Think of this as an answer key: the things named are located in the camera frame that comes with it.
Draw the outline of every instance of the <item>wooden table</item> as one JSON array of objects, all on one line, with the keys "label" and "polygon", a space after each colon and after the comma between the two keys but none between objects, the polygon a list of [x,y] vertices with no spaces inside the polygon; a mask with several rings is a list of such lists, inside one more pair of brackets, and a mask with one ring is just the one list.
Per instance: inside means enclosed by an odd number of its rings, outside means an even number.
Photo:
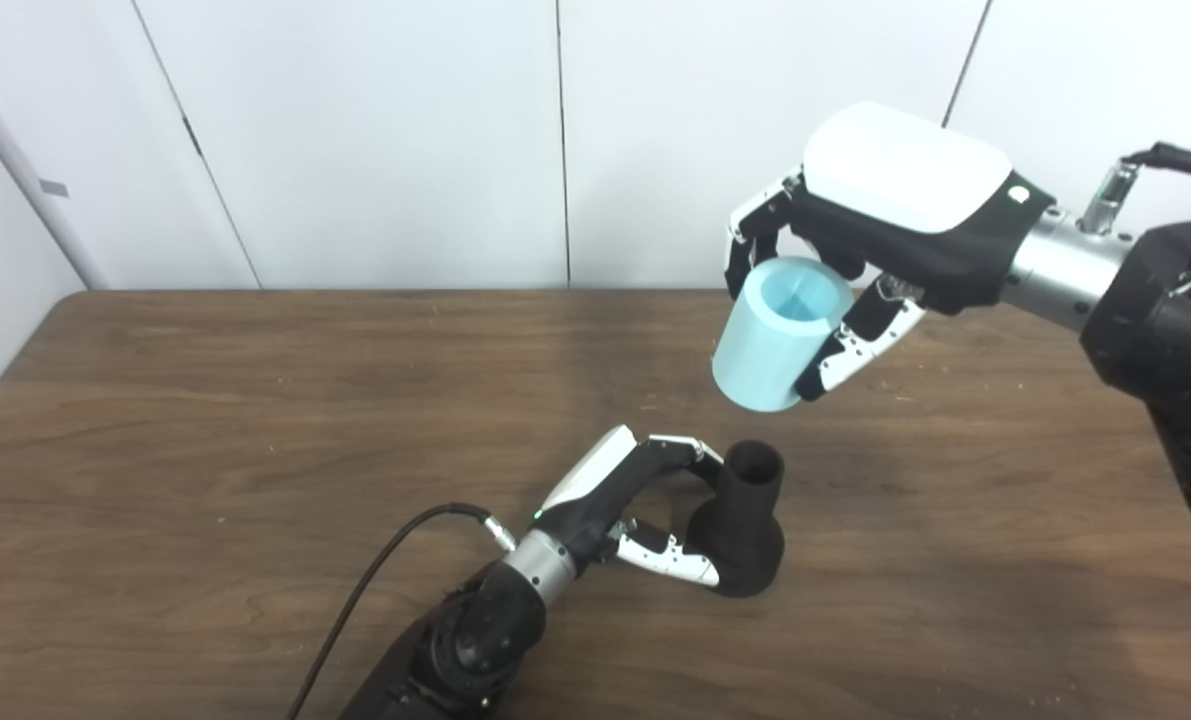
[{"label": "wooden table", "polygon": [[[1010,309],[930,318],[813,406],[715,390],[718,292],[86,293],[0,382],[0,716],[282,716],[417,511],[525,527],[604,433],[761,438],[787,553],[750,600],[623,565],[551,612],[503,715],[1191,716],[1191,519],[1145,413]],[[681,528],[705,497],[655,487]],[[305,716],[493,556],[385,566]]]}]

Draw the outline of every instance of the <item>black cable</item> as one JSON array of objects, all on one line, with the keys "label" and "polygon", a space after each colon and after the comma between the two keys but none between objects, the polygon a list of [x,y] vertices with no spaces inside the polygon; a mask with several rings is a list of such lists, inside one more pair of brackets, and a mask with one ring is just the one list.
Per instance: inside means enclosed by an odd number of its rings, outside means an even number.
[{"label": "black cable", "polygon": [[1176,170],[1177,173],[1185,173],[1191,176],[1191,150],[1168,145],[1167,142],[1154,143],[1151,150],[1125,156],[1124,162],[1148,168]]},{"label": "black cable", "polygon": [[438,505],[431,507],[429,511],[423,511],[419,515],[409,520],[399,532],[395,533],[389,541],[386,543],[385,547],[381,547],[381,552],[368,565],[368,569],[363,571],[363,577],[358,578],[356,588],[353,589],[351,596],[347,599],[347,603],[342,607],[342,612],[338,614],[338,620],[333,624],[333,628],[329,631],[329,636],[324,638],[324,646],[320,646],[320,652],[311,662],[311,669],[306,672],[306,680],[303,680],[303,689],[297,691],[297,697],[293,699],[293,706],[288,708],[288,715],[285,715],[285,720],[295,720],[299,712],[303,712],[303,706],[306,705],[306,697],[311,694],[311,688],[314,687],[314,680],[319,678],[320,670],[324,669],[324,662],[329,659],[329,652],[333,650],[333,643],[338,641],[338,636],[342,634],[347,620],[351,618],[351,612],[354,606],[358,602],[358,597],[363,596],[364,589],[368,588],[368,583],[372,582],[372,577],[378,574],[378,569],[381,564],[388,559],[389,553],[399,547],[399,543],[404,541],[404,538],[409,537],[409,533],[417,528],[417,525],[422,525],[426,520],[436,515],[454,514],[454,515],[470,515],[480,522],[493,516],[491,512],[482,509],[482,507],[475,505],[467,505],[464,502],[449,502],[448,505]]}]

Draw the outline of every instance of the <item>white robotic hand cover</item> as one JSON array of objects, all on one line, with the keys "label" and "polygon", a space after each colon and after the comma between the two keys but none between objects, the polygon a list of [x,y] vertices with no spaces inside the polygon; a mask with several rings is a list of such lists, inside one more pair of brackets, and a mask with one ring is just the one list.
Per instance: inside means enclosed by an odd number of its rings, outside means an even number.
[{"label": "white robotic hand cover", "polygon": [[856,213],[921,233],[975,213],[1012,171],[1002,150],[863,102],[834,114],[804,149],[804,187]]}]

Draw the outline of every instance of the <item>wood grain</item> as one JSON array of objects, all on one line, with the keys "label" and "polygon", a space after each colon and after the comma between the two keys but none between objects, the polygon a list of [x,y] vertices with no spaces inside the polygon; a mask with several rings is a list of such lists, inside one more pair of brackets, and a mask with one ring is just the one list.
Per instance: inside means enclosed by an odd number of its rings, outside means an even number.
[{"label": "wood grain", "polygon": [[[380,544],[515,528],[596,438],[760,438],[787,555],[752,600],[622,565],[550,615],[504,716],[1191,716],[1191,519],[1074,338],[933,318],[813,406],[715,390],[718,292],[86,293],[0,382],[0,716],[281,716]],[[641,518],[681,530],[667,480]],[[381,572],[306,716],[493,555]]]}]

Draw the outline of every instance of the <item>black vase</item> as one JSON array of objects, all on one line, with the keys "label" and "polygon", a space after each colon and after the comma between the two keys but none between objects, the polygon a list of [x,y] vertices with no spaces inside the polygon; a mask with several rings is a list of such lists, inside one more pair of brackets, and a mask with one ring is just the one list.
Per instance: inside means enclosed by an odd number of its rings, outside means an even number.
[{"label": "black vase", "polygon": [[773,583],[786,539],[773,518],[782,492],[782,457],[762,442],[728,449],[715,497],[688,520],[687,546],[704,552],[719,574],[713,590],[749,597]]}]

